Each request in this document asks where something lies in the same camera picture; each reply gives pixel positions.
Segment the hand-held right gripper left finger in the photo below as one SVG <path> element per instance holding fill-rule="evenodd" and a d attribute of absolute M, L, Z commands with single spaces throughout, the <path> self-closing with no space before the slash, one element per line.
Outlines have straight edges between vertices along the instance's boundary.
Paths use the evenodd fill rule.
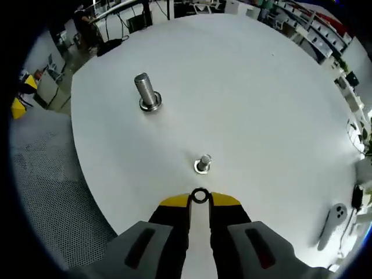
<path fill-rule="evenodd" d="M 190 194 L 161 201 L 148 221 L 137 222 L 109 243 L 97 273 L 101 278 L 180 278 L 190 217 Z"/>

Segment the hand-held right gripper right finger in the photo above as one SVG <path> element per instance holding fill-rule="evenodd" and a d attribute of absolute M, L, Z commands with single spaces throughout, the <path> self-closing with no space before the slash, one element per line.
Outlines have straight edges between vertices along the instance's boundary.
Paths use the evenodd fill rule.
<path fill-rule="evenodd" d="M 290 242 L 261 221 L 252 221 L 240 201 L 209 195 L 210 246 L 218 278 L 331 278 L 323 267 L 299 260 Z"/>

